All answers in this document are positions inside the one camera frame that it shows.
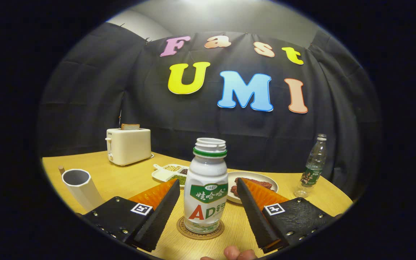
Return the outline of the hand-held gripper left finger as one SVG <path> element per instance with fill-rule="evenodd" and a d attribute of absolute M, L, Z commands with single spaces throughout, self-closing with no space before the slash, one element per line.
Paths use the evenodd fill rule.
<path fill-rule="evenodd" d="M 129 246 L 152 252 L 179 195 L 179 180 L 172 179 L 130 199 L 115 196 L 80 218 Z"/>

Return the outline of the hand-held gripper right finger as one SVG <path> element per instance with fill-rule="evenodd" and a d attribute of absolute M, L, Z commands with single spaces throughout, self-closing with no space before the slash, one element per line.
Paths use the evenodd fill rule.
<path fill-rule="evenodd" d="M 264 253 L 295 246 L 336 221 L 304 198 L 289 200 L 246 178 L 238 179 L 237 193 Z"/>

